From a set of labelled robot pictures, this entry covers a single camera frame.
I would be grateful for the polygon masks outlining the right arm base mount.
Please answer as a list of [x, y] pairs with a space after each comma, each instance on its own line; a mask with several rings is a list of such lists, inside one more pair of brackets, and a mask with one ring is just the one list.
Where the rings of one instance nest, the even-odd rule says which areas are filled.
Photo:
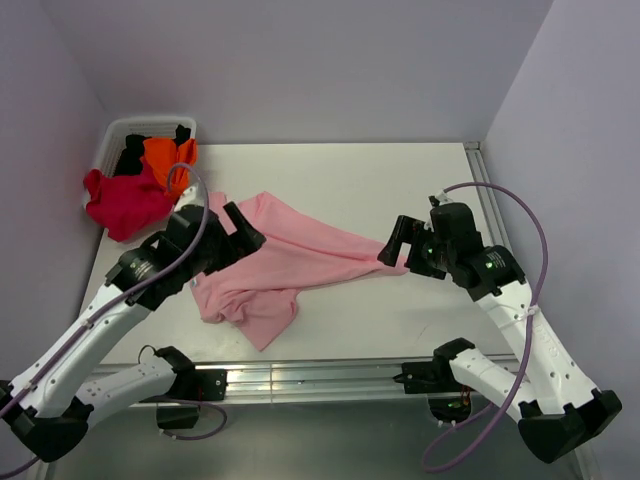
[[393, 381], [406, 395], [425, 395], [432, 416], [443, 423], [459, 423], [471, 416], [472, 389], [457, 382], [436, 361], [405, 362]]

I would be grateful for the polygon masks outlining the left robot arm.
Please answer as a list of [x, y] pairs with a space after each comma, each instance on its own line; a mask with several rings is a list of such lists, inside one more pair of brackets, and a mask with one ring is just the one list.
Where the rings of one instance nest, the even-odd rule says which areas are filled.
[[194, 363], [173, 346], [98, 380], [94, 369], [135, 326], [199, 274], [211, 274], [257, 252], [264, 236], [238, 206], [223, 207], [234, 226], [198, 205], [174, 212], [165, 229], [124, 252], [87, 309], [31, 367], [1, 384], [1, 417], [20, 442], [50, 463], [87, 432], [132, 404], [152, 398], [193, 401]]

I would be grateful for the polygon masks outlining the pink t-shirt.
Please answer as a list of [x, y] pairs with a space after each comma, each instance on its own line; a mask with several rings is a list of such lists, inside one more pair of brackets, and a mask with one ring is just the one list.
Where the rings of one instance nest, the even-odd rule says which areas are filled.
[[304, 215], [268, 192], [238, 204], [266, 242], [239, 262], [191, 281], [205, 323], [233, 324], [266, 349], [293, 322], [300, 292], [372, 274], [400, 276], [407, 269], [378, 260], [384, 245]]

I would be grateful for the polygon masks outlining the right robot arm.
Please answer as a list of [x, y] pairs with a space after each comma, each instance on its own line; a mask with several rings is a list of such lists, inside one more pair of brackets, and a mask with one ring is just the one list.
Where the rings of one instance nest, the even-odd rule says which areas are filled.
[[451, 340], [427, 362], [409, 362], [394, 380], [406, 393], [466, 386], [507, 415], [530, 452], [550, 464], [598, 436], [621, 412], [612, 390], [601, 390], [579, 368], [533, 301], [524, 271], [502, 245], [487, 246], [464, 203], [440, 204], [427, 222], [401, 215], [378, 255], [394, 265], [403, 244], [410, 272], [451, 278], [493, 321], [524, 368], [526, 379], [491, 361], [469, 340]]

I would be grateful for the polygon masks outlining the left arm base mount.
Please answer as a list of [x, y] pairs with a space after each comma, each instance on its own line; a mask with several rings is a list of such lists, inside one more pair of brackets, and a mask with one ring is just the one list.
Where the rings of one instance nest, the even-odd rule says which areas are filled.
[[[179, 374], [169, 391], [154, 396], [156, 425], [161, 435], [173, 440], [197, 441], [220, 433], [228, 422], [226, 410], [219, 405], [226, 394], [227, 372], [214, 369], [212, 374], [193, 370]], [[188, 434], [206, 413], [213, 413], [219, 423], [206, 433]]]

